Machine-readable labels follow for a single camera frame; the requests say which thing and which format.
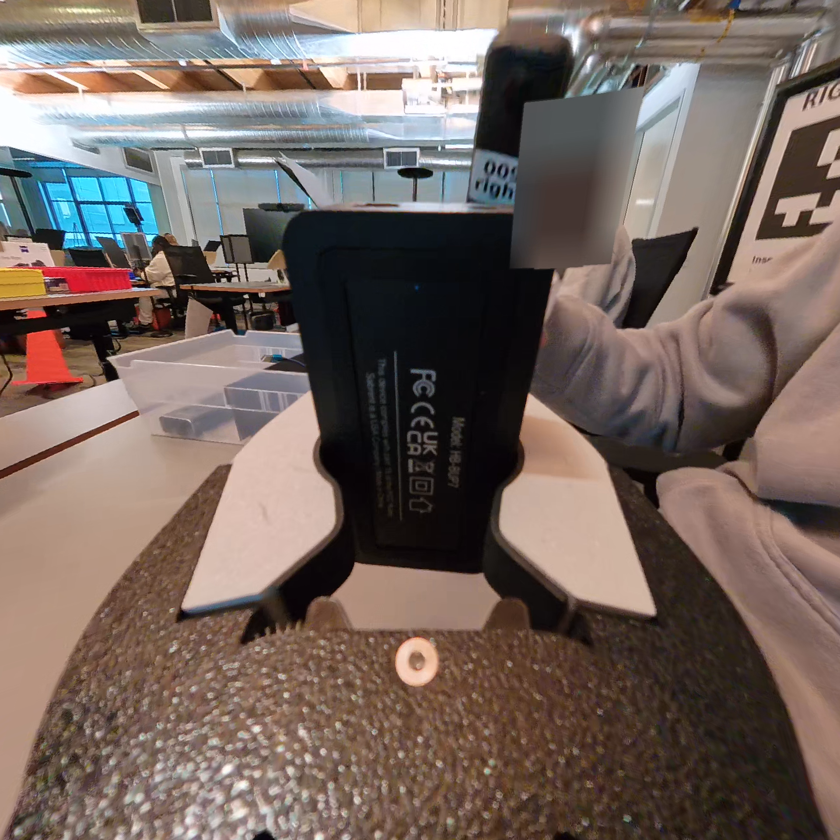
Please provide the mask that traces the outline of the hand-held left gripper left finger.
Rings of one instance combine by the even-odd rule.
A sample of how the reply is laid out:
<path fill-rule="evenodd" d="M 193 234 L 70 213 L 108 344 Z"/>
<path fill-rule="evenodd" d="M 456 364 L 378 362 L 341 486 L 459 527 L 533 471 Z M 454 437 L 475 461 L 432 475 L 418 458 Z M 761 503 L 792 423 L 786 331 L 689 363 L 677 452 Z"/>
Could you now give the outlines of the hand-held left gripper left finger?
<path fill-rule="evenodd" d="M 182 600 L 185 616 L 257 605 L 340 533 L 340 488 L 319 447 L 305 394 L 234 457 Z"/>

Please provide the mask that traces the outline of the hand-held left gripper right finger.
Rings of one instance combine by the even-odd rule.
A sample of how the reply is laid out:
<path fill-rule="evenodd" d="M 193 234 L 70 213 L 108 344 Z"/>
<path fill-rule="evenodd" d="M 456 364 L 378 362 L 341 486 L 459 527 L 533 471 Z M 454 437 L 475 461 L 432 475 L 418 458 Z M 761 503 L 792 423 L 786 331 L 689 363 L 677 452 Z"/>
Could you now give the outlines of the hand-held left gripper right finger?
<path fill-rule="evenodd" d="M 490 584 L 530 626 L 567 632 L 585 611 L 649 621 L 657 608 L 604 458 L 536 397 L 490 515 Z"/>

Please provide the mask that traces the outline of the clear plastic bin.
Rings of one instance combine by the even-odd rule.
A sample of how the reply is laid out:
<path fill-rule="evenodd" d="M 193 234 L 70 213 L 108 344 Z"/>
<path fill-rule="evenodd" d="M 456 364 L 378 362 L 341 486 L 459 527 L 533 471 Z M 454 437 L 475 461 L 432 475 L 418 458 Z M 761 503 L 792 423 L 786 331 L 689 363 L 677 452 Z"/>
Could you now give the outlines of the clear plastic bin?
<path fill-rule="evenodd" d="M 262 371 L 308 375 L 301 336 L 278 331 L 246 331 L 242 335 L 218 331 L 123 353 L 112 364 L 149 433 L 184 440 L 191 439 L 164 436 L 154 430 L 162 409 L 173 398 L 185 396 L 193 388 L 224 385 Z"/>

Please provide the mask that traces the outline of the small black labelled USB hub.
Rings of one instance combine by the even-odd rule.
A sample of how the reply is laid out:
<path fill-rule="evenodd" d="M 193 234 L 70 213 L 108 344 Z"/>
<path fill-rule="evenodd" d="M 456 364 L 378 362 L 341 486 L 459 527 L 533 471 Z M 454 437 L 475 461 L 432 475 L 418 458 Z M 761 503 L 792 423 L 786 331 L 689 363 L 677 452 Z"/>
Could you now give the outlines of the small black labelled USB hub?
<path fill-rule="evenodd" d="M 511 266 L 513 213 L 348 205 L 283 238 L 323 467 L 360 561 L 482 572 L 518 463 L 551 269 Z"/>

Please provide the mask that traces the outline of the person's right forearm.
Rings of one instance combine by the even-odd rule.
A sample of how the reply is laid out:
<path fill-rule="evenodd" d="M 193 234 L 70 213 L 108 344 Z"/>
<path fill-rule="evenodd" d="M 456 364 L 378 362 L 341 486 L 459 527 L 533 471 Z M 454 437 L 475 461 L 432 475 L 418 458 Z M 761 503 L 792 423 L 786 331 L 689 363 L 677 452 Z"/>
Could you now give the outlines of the person's right forearm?
<path fill-rule="evenodd" d="M 619 329 L 553 292 L 531 392 L 568 422 L 681 453 L 753 432 L 838 329 L 838 223 L 672 322 Z"/>

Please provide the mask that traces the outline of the light grey desk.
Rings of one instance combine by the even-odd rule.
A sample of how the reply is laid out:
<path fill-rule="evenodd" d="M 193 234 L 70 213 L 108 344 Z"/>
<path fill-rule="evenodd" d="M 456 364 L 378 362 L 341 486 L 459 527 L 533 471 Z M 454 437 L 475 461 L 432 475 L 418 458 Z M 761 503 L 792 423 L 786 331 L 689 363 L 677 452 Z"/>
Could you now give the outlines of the light grey desk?
<path fill-rule="evenodd" d="M 3 730 L 37 726 L 105 594 L 242 448 L 132 419 L 2 478 Z"/>

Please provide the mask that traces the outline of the shiny metal pipe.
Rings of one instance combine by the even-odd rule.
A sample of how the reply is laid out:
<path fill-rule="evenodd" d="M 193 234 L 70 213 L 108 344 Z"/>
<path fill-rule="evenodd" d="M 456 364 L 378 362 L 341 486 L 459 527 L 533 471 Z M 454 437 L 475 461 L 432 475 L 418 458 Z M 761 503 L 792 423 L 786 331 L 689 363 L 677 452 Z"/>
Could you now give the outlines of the shiny metal pipe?
<path fill-rule="evenodd" d="M 709 64 L 772 67 L 838 26 L 827 7 L 803 12 L 724 10 L 588 14 L 578 24 L 574 81 L 586 85 L 602 68 Z"/>

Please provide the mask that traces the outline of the person's grey hoodie torso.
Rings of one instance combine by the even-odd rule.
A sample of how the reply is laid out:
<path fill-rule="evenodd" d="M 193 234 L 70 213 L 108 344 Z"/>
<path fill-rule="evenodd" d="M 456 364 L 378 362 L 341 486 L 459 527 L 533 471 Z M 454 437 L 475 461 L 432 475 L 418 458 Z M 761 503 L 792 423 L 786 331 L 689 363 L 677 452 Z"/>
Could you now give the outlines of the person's grey hoodie torso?
<path fill-rule="evenodd" d="M 748 444 L 718 469 L 664 474 L 658 498 L 761 648 L 838 838 L 838 454 Z"/>

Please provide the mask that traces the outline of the wooden background table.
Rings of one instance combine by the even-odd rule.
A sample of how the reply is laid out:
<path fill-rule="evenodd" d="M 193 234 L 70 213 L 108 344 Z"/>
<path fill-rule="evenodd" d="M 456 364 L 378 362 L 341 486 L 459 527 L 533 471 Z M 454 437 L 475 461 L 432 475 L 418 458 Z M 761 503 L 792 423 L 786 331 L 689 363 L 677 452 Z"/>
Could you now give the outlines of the wooden background table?
<path fill-rule="evenodd" d="M 189 301 L 203 305 L 214 316 L 218 316 L 223 326 L 234 334 L 239 334 L 235 308 L 240 306 L 247 312 L 246 300 L 253 298 L 268 303 L 293 303 L 291 289 L 278 283 L 187 282 L 178 285 L 177 289 L 184 292 Z"/>
<path fill-rule="evenodd" d="M 87 331 L 108 382 L 119 375 L 110 359 L 116 354 L 110 330 L 111 322 L 128 323 L 134 319 L 137 302 L 162 298 L 163 290 L 132 288 L 74 292 L 1 300 L 1 335 L 19 337 L 57 329 Z"/>

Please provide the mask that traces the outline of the orange traffic cone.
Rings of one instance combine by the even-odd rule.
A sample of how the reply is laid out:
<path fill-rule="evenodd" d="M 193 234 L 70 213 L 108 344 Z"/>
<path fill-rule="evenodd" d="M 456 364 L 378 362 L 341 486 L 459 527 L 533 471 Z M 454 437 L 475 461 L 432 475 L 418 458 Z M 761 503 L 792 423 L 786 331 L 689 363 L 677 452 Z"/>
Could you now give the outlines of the orange traffic cone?
<path fill-rule="evenodd" d="M 25 378 L 16 386 L 77 385 L 83 378 L 71 374 L 54 330 L 31 332 L 26 341 Z"/>

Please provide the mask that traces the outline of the large black screen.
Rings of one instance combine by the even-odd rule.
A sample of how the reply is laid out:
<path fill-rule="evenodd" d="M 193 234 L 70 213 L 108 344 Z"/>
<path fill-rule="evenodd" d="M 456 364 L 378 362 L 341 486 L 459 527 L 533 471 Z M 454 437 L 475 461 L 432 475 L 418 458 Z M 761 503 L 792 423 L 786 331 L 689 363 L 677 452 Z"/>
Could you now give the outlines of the large black screen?
<path fill-rule="evenodd" d="M 256 264 L 267 264 L 282 249 L 283 238 L 292 218 L 309 207 L 302 203 L 261 203 L 244 207 L 245 235 Z"/>

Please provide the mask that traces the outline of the red plastic bin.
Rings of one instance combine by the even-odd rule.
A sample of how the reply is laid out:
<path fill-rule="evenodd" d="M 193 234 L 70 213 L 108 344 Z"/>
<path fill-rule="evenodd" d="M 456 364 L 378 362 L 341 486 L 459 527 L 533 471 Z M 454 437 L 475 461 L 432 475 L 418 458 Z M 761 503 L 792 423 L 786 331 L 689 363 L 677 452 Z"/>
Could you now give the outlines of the red plastic bin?
<path fill-rule="evenodd" d="M 132 275 L 128 269 L 43 266 L 41 272 L 48 293 L 92 293 L 133 289 Z"/>

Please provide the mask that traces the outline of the framed black white poster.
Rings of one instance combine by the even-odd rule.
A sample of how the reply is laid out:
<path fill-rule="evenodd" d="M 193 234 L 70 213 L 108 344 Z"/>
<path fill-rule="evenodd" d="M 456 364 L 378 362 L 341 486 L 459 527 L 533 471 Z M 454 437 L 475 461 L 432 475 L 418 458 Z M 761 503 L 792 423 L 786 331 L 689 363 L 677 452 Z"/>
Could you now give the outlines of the framed black white poster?
<path fill-rule="evenodd" d="M 838 59 L 777 86 L 759 128 L 710 276 L 712 296 L 838 220 Z"/>

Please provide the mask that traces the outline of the silver ceiling duct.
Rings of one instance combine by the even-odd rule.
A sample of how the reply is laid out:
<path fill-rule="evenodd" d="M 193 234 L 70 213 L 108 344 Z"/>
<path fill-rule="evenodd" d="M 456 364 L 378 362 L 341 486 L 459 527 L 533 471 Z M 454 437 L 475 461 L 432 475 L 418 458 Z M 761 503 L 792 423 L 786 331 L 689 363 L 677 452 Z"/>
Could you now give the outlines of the silver ceiling duct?
<path fill-rule="evenodd" d="M 439 145 L 472 141 L 478 106 L 419 104 L 402 91 L 40 94 L 17 98 L 84 145 L 149 150 Z"/>

